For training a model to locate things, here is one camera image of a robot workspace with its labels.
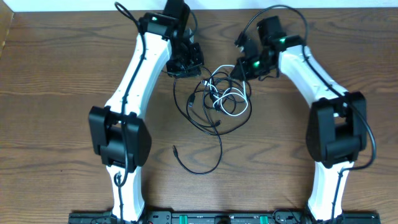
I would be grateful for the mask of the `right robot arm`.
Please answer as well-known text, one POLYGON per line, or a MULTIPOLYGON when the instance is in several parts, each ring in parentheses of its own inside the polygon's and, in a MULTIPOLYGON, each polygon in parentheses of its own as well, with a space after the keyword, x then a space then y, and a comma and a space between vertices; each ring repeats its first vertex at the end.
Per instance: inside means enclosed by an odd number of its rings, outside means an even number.
POLYGON ((355 161, 373 140, 366 121, 366 100, 360 92, 339 85, 313 57, 307 37, 287 35, 277 16, 257 23, 261 49, 243 30, 235 40, 243 56, 231 76, 253 80, 271 71, 285 75, 298 89, 310 111, 306 145, 315 162, 311 195, 304 223, 343 223, 341 207, 346 180, 355 161))

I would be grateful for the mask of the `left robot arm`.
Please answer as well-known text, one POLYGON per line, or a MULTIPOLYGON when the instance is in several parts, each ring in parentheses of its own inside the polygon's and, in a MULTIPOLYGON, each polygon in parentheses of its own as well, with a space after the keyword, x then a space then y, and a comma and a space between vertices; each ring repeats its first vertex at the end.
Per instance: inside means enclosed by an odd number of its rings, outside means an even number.
POLYGON ((146 109, 163 69, 172 78, 201 74, 204 56, 195 31, 187 28, 194 14, 183 0, 168 0, 162 12, 135 18, 120 2, 115 8, 137 28, 136 46, 127 70, 103 107, 90 109, 88 122, 95 154, 110 175, 114 206, 110 223, 137 223, 145 208, 141 168, 149 157, 152 138, 145 124, 146 109))

